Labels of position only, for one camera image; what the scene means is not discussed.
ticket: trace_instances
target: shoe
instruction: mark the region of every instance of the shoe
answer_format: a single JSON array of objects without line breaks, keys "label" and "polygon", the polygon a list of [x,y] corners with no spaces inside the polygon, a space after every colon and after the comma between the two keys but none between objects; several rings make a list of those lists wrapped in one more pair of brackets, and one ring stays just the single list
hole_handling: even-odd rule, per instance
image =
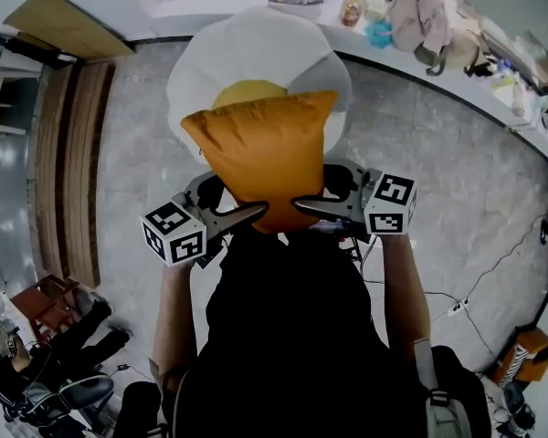
[{"label": "shoe", "polygon": [[123,332],[124,334],[128,335],[130,339],[134,337],[134,333],[130,328],[128,328],[128,323],[125,321],[122,321],[120,319],[114,319],[109,325],[108,328],[110,331],[119,331]]},{"label": "shoe", "polygon": [[108,301],[106,300],[104,297],[102,297],[100,294],[98,294],[97,292],[90,292],[90,300],[93,302],[93,303],[104,303],[106,304],[106,306],[110,309],[110,312],[112,315],[115,315],[116,314],[116,308],[114,308],[114,306]]}]

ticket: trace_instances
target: bottle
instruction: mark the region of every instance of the bottle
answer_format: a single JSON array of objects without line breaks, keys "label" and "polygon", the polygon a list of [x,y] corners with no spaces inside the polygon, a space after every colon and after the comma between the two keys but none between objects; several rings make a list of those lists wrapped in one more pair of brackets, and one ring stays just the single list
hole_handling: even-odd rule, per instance
[{"label": "bottle", "polygon": [[341,5],[341,22],[348,27],[353,27],[362,15],[362,0],[343,0]]}]

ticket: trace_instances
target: black chair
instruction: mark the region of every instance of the black chair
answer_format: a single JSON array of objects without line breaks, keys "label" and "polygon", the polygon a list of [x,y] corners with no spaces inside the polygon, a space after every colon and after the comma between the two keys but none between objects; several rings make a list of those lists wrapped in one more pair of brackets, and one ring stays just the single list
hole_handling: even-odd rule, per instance
[{"label": "black chair", "polygon": [[113,380],[106,374],[89,371],[74,381],[64,382],[57,392],[35,381],[20,403],[0,402],[8,422],[17,417],[21,422],[43,428],[52,426],[73,410],[95,407],[97,415],[112,394]]}]

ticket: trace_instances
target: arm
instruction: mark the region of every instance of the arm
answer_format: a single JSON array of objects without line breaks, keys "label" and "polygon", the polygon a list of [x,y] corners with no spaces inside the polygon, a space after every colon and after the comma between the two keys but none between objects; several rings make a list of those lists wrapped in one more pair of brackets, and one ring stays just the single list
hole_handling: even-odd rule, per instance
[{"label": "arm", "polygon": [[385,235],[385,326],[390,349],[414,361],[414,342],[430,339],[430,315],[408,235]]},{"label": "arm", "polygon": [[24,370],[28,365],[30,365],[30,356],[25,349],[25,345],[22,342],[22,339],[18,336],[13,336],[16,347],[16,355],[10,359],[12,367],[17,373]]},{"label": "arm", "polygon": [[193,309],[191,307],[191,265],[165,267],[161,303],[154,334],[153,361],[159,381],[172,369],[168,387],[176,391],[197,356]]}]

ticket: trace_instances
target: gray marble floor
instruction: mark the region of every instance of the gray marble floor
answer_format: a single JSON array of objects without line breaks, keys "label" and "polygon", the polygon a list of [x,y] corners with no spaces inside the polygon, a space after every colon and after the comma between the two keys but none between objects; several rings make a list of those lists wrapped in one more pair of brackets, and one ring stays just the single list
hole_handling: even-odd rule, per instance
[{"label": "gray marble floor", "polygon": [[[185,47],[141,46],[135,56],[117,61],[97,190],[99,291],[132,323],[135,336],[107,362],[108,370],[129,363],[148,372],[162,265],[143,242],[138,216],[206,170],[167,124],[164,88]],[[331,154],[417,177],[421,193],[410,234],[425,290],[466,296],[479,274],[548,211],[548,164],[455,100],[383,71],[346,65],[353,105],[344,137]],[[532,319],[547,287],[548,246],[539,245],[537,233],[536,227],[514,256],[483,277],[469,300],[469,313],[494,351],[515,325]],[[371,254],[367,278],[382,279],[381,257],[381,249]],[[219,278],[219,259],[193,273],[199,346],[206,341],[205,305]],[[369,290],[384,337],[383,287],[369,285]],[[487,364],[490,354],[467,317],[449,318],[446,297],[428,296],[428,301],[434,343],[452,347],[470,369]],[[127,370],[114,379],[121,392],[140,377]]]}]

